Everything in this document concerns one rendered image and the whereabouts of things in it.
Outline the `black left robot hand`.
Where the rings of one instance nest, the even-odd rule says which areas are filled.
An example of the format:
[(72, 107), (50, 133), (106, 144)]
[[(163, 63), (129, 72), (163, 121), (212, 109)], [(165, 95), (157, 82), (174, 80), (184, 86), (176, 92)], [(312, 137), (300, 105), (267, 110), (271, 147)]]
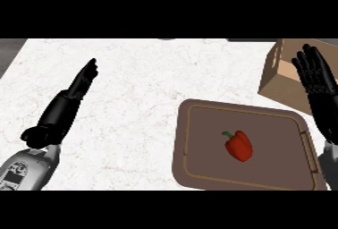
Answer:
[(26, 142), (29, 148), (44, 148), (61, 142), (95, 76), (97, 65), (92, 58), (82, 66), (69, 88), (60, 90), (55, 94), (36, 125), (20, 134), (20, 139)]

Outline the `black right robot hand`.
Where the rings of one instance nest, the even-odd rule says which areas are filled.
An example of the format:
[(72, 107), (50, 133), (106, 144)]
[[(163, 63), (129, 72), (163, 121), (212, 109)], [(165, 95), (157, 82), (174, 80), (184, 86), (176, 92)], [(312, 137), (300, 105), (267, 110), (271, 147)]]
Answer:
[(330, 66), (309, 44), (302, 45), (292, 59), (305, 89), (311, 115), (326, 141), (338, 145), (338, 82)]

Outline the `open cardboard box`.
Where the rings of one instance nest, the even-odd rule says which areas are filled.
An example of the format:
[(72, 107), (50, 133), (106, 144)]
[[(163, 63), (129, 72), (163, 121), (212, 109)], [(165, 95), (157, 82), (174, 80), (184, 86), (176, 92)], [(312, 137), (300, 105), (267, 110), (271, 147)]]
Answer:
[(258, 94), (309, 115), (306, 93), (292, 65), (303, 44), (318, 49), (338, 82), (338, 45), (312, 38), (280, 38), (267, 54)]

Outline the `brown tray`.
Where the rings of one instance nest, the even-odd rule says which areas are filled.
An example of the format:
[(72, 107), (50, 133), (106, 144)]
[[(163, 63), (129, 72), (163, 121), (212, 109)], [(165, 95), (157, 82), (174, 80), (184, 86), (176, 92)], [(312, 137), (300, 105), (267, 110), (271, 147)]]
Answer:
[(202, 190), (326, 189), (300, 115), (196, 99), (178, 108), (171, 172)]

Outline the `red bell pepper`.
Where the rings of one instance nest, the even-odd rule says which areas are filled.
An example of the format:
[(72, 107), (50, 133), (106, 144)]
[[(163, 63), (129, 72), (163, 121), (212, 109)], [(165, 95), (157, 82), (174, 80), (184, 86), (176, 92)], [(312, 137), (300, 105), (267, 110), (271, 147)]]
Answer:
[(230, 134), (227, 131), (224, 131), (221, 135), (228, 137), (228, 140), (224, 143), (228, 154), (240, 162), (244, 162), (253, 154), (250, 141), (244, 133), (241, 131), (236, 131), (234, 134)]

